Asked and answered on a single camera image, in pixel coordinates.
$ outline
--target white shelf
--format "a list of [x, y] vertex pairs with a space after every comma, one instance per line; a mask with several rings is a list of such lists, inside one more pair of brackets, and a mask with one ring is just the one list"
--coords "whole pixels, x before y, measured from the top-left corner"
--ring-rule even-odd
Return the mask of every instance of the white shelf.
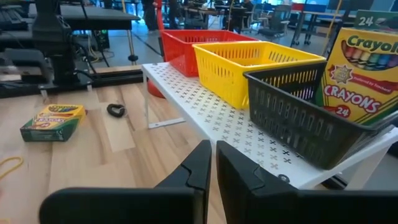
[[250, 121], [248, 110], [230, 107], [202, 87], [198, 78], [183, 76], [169, 63], [145, 64], [142, 69], [205, 139], [213, 144], [218, 140], [228, 142], [270, 173], [286, 175], [290, 184], [297, 188], [310, 189], [398, 141], [395, 128], [332, 170], [321, 170], [262, 132]]

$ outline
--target crayola crayon box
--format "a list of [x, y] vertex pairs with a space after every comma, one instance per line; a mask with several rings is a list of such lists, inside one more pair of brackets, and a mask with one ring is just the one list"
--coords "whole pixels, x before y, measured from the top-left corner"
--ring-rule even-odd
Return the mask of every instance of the crayola crayon box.
[[316, 100], [318, 106], [365, 125], [395, 111], [398, 35], [341, 29]]
[[82, 105], [48, 105], [20, 128], [25, 142], [67, 141], [84, 120]]

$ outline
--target wooden table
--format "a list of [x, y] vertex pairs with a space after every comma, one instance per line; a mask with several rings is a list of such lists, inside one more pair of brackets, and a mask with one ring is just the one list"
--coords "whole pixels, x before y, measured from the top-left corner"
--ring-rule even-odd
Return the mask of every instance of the wooden table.
[[[134, 67], [98, 71], [130, 69]], [[0, 161], [22, 156], [24, 163], [0, 180], [0, 220], [38, 223], [43, 199], [65, 187], [153, 187], [169, 175], [201, 139], [187, 123], [148, 130], [143, 92], [143, 84], [131, 84], [68, 92], [46, 101], [40, 95], [1, 99]], [[67, 142], [24, 142], [19, 128], [49, 103], [83, 104], [88, 114]], [[110, 103], [124, 104], [127, 116], [110, 117], [105, 109]], [[149, 114], [151, 122], [180, 116], [166, 100], [153, 96]], [[216, 165], [212, 168], [208, 223], [225, 223]]]

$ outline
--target plastic basket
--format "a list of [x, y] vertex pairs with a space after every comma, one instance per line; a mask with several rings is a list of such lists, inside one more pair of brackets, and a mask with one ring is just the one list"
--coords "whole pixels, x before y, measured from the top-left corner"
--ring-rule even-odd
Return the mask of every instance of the plastic basket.
[[248, 103], [244, 72], [324, 62], [321, 56], [271, 42], [195, 44], [200, 83], [236, 109]]
[[268, 69], [244, 76], [251, 121], [311, 164], [331, 169], [377, 134], [384, 134], [394, 117], [377, 126], [362, 126], [312, 104], [325, 65]]
[[227, 30], [163, 30], [165, 61], [186, 77], [197, 77], [198, 67], [192, 44], [256, 40]]

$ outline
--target floor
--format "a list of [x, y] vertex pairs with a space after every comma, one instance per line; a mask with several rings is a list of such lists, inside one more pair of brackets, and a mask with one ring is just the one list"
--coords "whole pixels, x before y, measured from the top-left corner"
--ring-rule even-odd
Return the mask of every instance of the floor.
[[[127, 7], [130, 13], [134, 13], [133, 7]], [[141, 5], [139, 5], [139, 16], [142, 17]], [[210, 17], [209, 23], [211, 24], [210, 29], [218, 29], [220, 27], [220, 19], [217, 17]], [[288, 34], [277, 40], [276, 42], [281, 45], [290, 46], [293, 30], [289, 30]], [[248, 35], [260, 40], [266, 40], [261, 35], [257, 35], [256, 32], [248, 33]], [[113, 58], [109, 59], [111, 66], [130, 65], [130, 61], [127, 57], [130, 55], [127, 32], [125, 30], [112, 30], [109, 32], [109, 41], [111, 45], [111, 51], [117, 52]], [[154, 63], [163, 62], [162, 57], [158, 54], [160, 52], [158, 43], [158, 32], [148, 34], [147, 27], [144, 21], [132, 23], [132, 41], [134, 45], [134, 52], [138, 55], [138, 64], [143, 63]], [[325, 44], [325, 38], [313, 36], [311, 38], [311, 45], [303, 45], [304, 35], [300, 37], [300, 45], [294, 46], [296, 49], [300, 49], [306, 52], [320, 55], [322, 53], [323, 46]], [[105, 63], [96, 63], [95, 67], [105, 67]], [[368, 190], [398, 190], [398, 174], [395, 170], [398, 169], [398, 159], [390, 155], [386, 155], [382, 160], [379, 167], [375, 170], [371, 176], [369, 182], [366, 184], [365, 189]], [[345, 180], [349, 180], [355, 171], [355, 167], [348, 169], [343, 172], [341, 176]]]

